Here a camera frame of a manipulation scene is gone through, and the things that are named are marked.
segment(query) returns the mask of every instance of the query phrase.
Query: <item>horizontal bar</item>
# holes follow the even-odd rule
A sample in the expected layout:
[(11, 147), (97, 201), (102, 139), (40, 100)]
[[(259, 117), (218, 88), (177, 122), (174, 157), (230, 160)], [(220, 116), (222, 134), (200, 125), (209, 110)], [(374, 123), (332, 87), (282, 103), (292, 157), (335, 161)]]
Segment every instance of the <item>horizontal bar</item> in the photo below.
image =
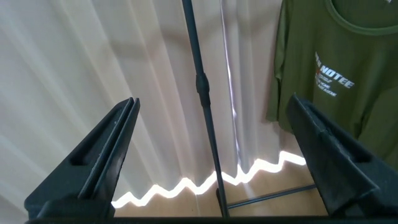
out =
[(312, 184), (312, 185), (308, 185), (308, 186), (305, 186), (305, 187), (297, 187), (297, 188), (294, 188), (294, 189), (283, 190), (283, 191), (277, 192), (277, 193), (262, 195), (262, 196), (258, 196), (258, 197), (255, 197), (255, 198), (250, 198), (250, 199), (247, 199), (247, 200), (243, 200), (243, 201), (240, 201), (240, 202), (231, 203), (231, 204), (228, 205), (228, 209), (240, 207), (240, 206), (243, 206), (243, 205), (249, 205), (251, 203), (261, 202), (263, 200), (269, 200), (269, 199), (272, 199), (272, 198), (277, 198), (277, 197), (281, 197), (281, 196), (285, 196), (285, 195), (289, 195), (289, 194), (294, 194), (294, 193), (301, 192), (301, 191), (304, 191), (304, 190), (311, 190), (311, 189), (315, 189), (316, 187), (317, 186), (315, 184)]

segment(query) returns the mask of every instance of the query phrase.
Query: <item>curtain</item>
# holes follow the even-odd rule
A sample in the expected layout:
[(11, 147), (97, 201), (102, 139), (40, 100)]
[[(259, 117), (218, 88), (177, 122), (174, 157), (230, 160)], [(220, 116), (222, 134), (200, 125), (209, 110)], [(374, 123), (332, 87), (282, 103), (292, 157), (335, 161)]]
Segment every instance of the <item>curtain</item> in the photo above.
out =
[[(297, 154), (294, 139), (264, 120), (280, 0), (193, 7), (224, 179), (304, 165), (289, 153)], [(214, 183), (180, 0), (1, 0), (0, 48), (0, 196), (16, 213), (26, 214), (24, 199), (130, 96), (141, 110), (114, 206), (184, 187), (202, 194)]]

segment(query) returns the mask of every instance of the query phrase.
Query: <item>shirt sleeve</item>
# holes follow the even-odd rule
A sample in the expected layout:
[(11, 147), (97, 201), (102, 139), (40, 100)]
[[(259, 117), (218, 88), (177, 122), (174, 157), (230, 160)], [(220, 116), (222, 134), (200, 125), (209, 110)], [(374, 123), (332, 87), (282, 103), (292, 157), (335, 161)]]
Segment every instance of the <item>shirt sleeve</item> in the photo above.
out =
[(289, 9), (292, 2), (283, 0), (279, 14), (279, 25), (275, 43), (274, 73), (271, 78), (269, 101), (266, 119), (277, 121), (279, 119), (280, 89), (282, 85), (287, 36), (289, 33)]
[(359, 141), (373, 154), (398, 170), (398, 86), (382, 92), (359, 135)]

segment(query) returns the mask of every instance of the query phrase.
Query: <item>round neckline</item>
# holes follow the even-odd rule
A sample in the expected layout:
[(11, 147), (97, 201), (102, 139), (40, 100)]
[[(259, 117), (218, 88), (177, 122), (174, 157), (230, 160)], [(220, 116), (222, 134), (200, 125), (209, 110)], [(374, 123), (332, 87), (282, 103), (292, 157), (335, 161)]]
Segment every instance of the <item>round neckline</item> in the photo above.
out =
[(339, 23), (339, 25), (353, 32), (364, 35), (388, 35), (398, 32), (398, 25), (390, 27), (380, 27), (380, 28), (365, 28), (357, 26), (355, 24), (348, 22), (338, 13), (335, 6), (333, 5), (332, 0), (325, 0), (325, 3), (326, 3), (326, 8), (328, 9), (330, 15), (334, 18), (334, 20), (337, 23)]

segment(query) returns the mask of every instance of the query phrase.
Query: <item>black bar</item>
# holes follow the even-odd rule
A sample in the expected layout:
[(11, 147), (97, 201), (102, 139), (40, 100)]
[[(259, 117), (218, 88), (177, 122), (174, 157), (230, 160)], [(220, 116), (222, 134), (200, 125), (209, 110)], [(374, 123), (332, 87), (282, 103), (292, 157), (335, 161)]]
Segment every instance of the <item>black bar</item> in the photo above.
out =
[(209, 96), (210, 87), (206, 74), (203, 70), (203, 64), (201, 61), (197, 27), (195, 24), (195, 16), (193, 15), (192, 2), (191, 0), (182, 0), (182, 5), (184, 8), (185, 20), (187, 22), (187, 29), (191, 43), (193, 61), (195, 62), (195, 70), (197, 72), (197, 80), (196, 80), (197, 92), (199, 93), (200, 103), (203, 107), (203, 113), (205, 114), (206, 128), (209, 136), (211, 152), (213, 154), (213, 160), (216, 169), (218, 189), (220, 191), (220, 209), (223, 217), (229, 217), (228, 208), (226, 204), (224, 183), (223, 183), (223, 178), (221, 176), (220, 160), (218, 158), (213, 117), (211, 115), (210, 96)]
[(273, 198), (277, 198), (277, 197), (281, 197), (281, 196), (285, 196), (285, 195), (289, 195), (289, 194), (294, 194), (294, 193), (301, 192), (304, 190), (311, 190), (316, 187), (317, 186), (315, 184), (312, 184), (312, 185), (308, 185), (305, 187), (297, 187), (297, 188), (290, 189), (290, 190), (284, 190), (282, 192), (277, 192), (277, 193), (263, 195), (263, 196), (259, 196), (259, 197), (255, 197), (255, 198), (250, 198), (250, 199), (243, 200), (240, 202), (231, 203), (228, 205), (228, 209), (237, 208), (237, 207), (240, 207), (243, 205), (249, 205), (251, 203), (261, 202), (263, 200), (273, 199)]

